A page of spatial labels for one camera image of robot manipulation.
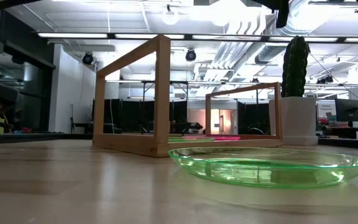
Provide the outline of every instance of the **potted cactus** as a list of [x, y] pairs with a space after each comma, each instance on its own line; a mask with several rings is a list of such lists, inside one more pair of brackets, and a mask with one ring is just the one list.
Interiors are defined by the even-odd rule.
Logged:
[[[310, 48], [304, 37], [296, 36], [288, 44], [283, 64], [281, 111], [283, 143], [315, 145], [316, 98], [304, 98], [306, 67]], [[274, 101], [269, 102], [270, 129], [275, 134]]]

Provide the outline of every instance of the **table surface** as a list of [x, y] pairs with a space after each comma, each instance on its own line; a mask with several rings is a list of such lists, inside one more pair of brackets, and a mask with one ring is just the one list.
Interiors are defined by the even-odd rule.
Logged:
[[[358, 149], [302, 148], [358, 156]], [[260, 189], [200, 179], [169, 158], [92, 148], [86, 140], [0, 144], [5, 223], [354, 224], [358, 178], [322, 189]]]

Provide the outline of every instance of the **duct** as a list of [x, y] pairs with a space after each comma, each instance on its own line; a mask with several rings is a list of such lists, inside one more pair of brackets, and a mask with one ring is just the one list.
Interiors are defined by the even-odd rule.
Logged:
[[[330, 11], [331, 9], [331, 7], [310, 7], [308, 0], [293, 0], [290, 5], [287, 25], [282, 29], [277, 29], [275, 28], [274, 19], [271, 19], [264, 31], [264, 35], [308, 35], [327, 21], [330, 13], [325, 13], [325, 10]], [[246, 55], [235, 65], [234, 73], [238, 74], [240, 71], [250, 70], [247, 68], [250, 65], [246, 64], [268, 64], [274, 57], [283, 52], [285, 48], [285, 45], [280, 44], [253, 43]]]

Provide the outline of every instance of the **security camera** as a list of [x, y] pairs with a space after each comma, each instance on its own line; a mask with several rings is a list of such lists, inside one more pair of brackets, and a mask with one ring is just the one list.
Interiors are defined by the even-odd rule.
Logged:
[[194, 60], [196, 60], [196, 52], [194, 51], [194, 49], [188, 49], [187, 53], [186, 53], [186, 61], [188, 62], [193, 62]]
[[93, 53], [92, 52], [86, 52], [85, 53], [85, 56], [82, 58], [82, 62], [85, 64], [85, 65], [92, 65], [93, 63]]

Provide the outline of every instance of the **ceiling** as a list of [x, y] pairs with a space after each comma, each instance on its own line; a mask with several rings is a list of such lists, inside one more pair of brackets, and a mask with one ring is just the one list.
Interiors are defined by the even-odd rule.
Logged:
[[[194, 6], [195, 2], [189, 0], [171, 1], [171, 10], [178, 13], [178, 22], [174, 25], [168, 25], [163, 21], [163, 14], [167, 11], [166, 1], [100, 1], [110, 3], [96, 4], [80, 3], [74, 0], [44, 0], [13, 7], [7, 11], [39, 32], [151, 32], [164, 34], [232, 34], [234, 32], [234, 34], [238, 34], [243, 24], [248, 24], [248, 26], [244, 27], [246, 32], [249, 31], [251, 32], [250, 34], [261, 34], [263, 32], [264, 34], [268, 32], [264, 28], [269, 27], [272, 23], [272, 16], [268, 10], [263, 7], [246, 7], [240, 0], [220, 0], [211, 6]], [[311, 6], [307, 5], [307, 1], [304, 0], [293, 0], [293, 2], [302, 3], [302, 8], [296, 9], [298, 11], [292, 10], [294, 12], [293, 17], [289, 19], [293, 21], [294, 26], [297, 26], [299, 30], [302, 27], [313, 27], [308, 28], [307, 35], [358, 35], [358, 13], [354, 12], [357, 7]], [[217, 26], [224, 24], [225, 18], [231, 18], [232, 21], [225, 26]], [[99, 60], [110, 62], [145, 41], [60, 40], [58, 42], [64, 44], [65, 50], [72, 55], [78, 55], [78, 58], [84, 55], [84, 52], [81, 51], [82, 48], [101, 45], [110, 49], [108, 47], [114, 46], [113, 52], [112, 50], [110, 52], [94, 52], [94, 55]], [[220, 50], [225, 47], [224, 45], [224, 42], [172, 41], [171, 69], [185, 71], [182, 73], [182, 78], [189, 78], [186, 74], [193, 73], [195, 66], [201, 64], [212, 65], [217, 60]], [[226, 72], [214, 73], [211, 76], [212, 78], [207, 77], [208, 80], [219, 81], [216, 78], [227, 78], [236, 82], [249, 82], [255, 76], [259, 77], [260, 82], [261, 80], [264, 82], [280, 81], [284, 52], [279, 52], [268, 64], [258, 65], [256, 69], [250, 69], [249, 66], [244, 66], [250, 62], [255, 63], [253, 58], [246, 60], [255, 46], [251, 44], [232, 44], [231, 47], [232, 52], [228, 53], [226, 57], [233, 59], [233, 66], [229, 67], [230, 69], [226, 68]], [[187, 62], [185, 60], [187, 49], [195, 49], [197, 53], [196, 61]], [[325, 69], [329, 70], [330, 68], [333, 68], [332, 74], [336, 77], [336, 82], [347, 82], [349, 69], [358, 63], [357, 44], [310, 44], [310, 49], [311, 54], [320, 63], [312, 56], [309, 56], [307, 72], [310, 83], [316, 83], [318, 77], [326, 75]], [[235, 52], [239, 53], [239, 57], [236, 60], [234, 60]], [[139, 77], [138, 79], [141, 79], [142, 74], [152, 73], [154, 63], [155, 56], [149, 55], [122, 69], [121, 74], [124, 78], [136, 79]], [[200, 78], [204, 75], [206, 74], [201, 74], [201, 72], [199, 76], [194, 73], [190, 78]], [[214, 88], [208, 88], [208, 91], [214, 91]]]

